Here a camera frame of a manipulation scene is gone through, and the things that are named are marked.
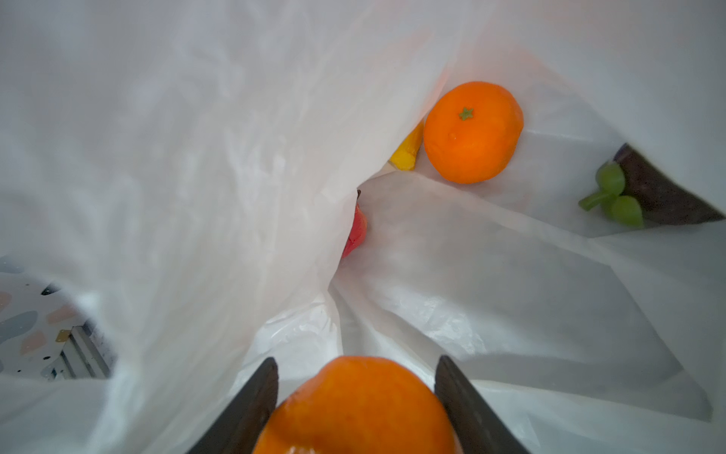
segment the held orange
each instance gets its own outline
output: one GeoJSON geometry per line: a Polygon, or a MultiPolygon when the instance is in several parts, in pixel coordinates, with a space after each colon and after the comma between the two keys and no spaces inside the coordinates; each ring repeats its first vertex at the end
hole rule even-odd
{"type": "Polygon", "coordinates": [[[453,454],[454,429],[433,392],[406,368],[339,357],[270,416],[253,454],[453,454]]]}
{"type": "Polygon", "coordinates": [[[504,170],[523,128],[522,109],[509,91],[487,82],[469,82],[433,106],[423,146],[443,178],[478,183],[504,170]]]}

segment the yellow fruit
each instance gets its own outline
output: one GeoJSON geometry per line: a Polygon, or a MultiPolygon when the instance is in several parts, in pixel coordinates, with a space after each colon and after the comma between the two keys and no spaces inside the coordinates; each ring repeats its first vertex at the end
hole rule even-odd
{"type": "Polygon", "coordinates": [[[423,120],[411,131],[411,134],[399,145],[399,149],[391,156],[391,164],[398,170],[413,170],[416,167],[416,155],[423,141],[423,120]]]}

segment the tangerine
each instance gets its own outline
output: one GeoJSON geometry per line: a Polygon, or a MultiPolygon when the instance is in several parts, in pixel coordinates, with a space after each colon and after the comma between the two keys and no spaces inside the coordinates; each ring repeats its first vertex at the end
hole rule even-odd
{"type": "Polygon", "coordinates": [[[453,454],[455,446],[444,406],[414,373],[343,356],[272,413],[253,454],[453,454]]]}
{"type": "Polygon", "coordinates": [[[478,183],[504,170],[523,128],[522,109],[508,90],[488,82],[468,82],[433,106],[423,146],[443,178],[478,183]]]}

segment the dark purple object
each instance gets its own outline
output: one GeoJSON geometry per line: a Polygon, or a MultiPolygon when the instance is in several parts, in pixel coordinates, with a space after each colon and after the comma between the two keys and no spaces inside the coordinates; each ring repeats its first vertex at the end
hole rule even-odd
{"type": "Polygon", "coordinates": [[[720,221],[723,215],[673,183],[628,144],[615,154],[625,174],[625,191],[640,203],[643,217],[659,224],[684,225],[720,221]]]}

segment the white plastic bag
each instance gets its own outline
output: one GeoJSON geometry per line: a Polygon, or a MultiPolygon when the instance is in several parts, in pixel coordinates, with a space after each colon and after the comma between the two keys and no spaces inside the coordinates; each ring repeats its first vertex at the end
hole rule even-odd
{"type": "Polygon", "coordinates": [[[0,248],[118,362],[107,383],[0,375],[0,450],[183,453],[265,356],[284,397],[338,354],[431,382],[442,352],[533,453],[723,447],[723,225],[576,207],[627,139],[726,208],[722,5],[600,3],[4,5],[0,248]],[[473,79],[523,106],[513,162],[475,187],[425,156],[367,182],[334,301],[355,188],[473,79]]]}

